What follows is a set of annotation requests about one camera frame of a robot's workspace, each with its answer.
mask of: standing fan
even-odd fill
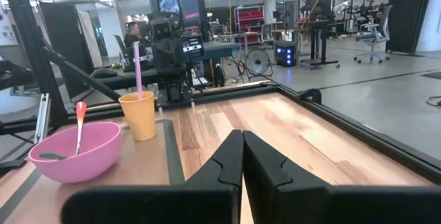
[[[265,74],[268,69],[271,69],[271,73]],[[273,68],[268,53],[261,48],[254,48],[249,51],[245,57],[245,71],[247,72],[248,79],[261,76],[271,77],[273,75]]]

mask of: pink bowl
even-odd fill
[[[29,159],[43,175],[60,183],[78,183],[93,179],[118,159],[121,152],[121,127],[118,124],[85,124],[78,156],[75,155],[77,132],[77,127],[74,127],[46,138],[30,150]],[[68,158],[42,159],[39,156],[42,152]]]

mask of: pink straw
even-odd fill
[[[141,62],[139,59],[139,43],[133,43],[135,54],[135,73],[136,73],[136,88],[138,89],[138,100],[143,98],[143,84],[141,82]]]

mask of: yellow cup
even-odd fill
[[[138,92],[126,94],[119,98],[119,103],[135,141],[146,141],[156,135],[153,92],[143,92],[141,100]]]

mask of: concrete floor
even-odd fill
[[[369,58],[364,58],[361,64],[353,61],[357,54],[368,50],[363,42],[356,42],[352,38],[332,39],[328,41],[327,58],[339,60],[340,68],[325,65],[311,71],[300,66],[274,66],[273,79],[296,91],[321,89],[325,105],[441,159],[438,129],[441,108],[425,103],[427,97],[441,94],[441,81],[420,76],[441,70],[441,52],[420,53],[415,57],[390,54],[391,60],[384,61],[383,64],[379,64],[377,60],[369,63]],[[379,45],[376,50],[384,50],[384,46]],[[302,52],[308,51],[305,43]],[[227,77],[237,75],[234,66],[228,65],[227,61],[225,74]],[[120,94],[126,92],[127,90],[119,91]],[[90,105],[110,100],[100,92],[94,92],[85,101]],[[3,141],[0,143],[0,158],[4,151],[11,149],[11,144]]]

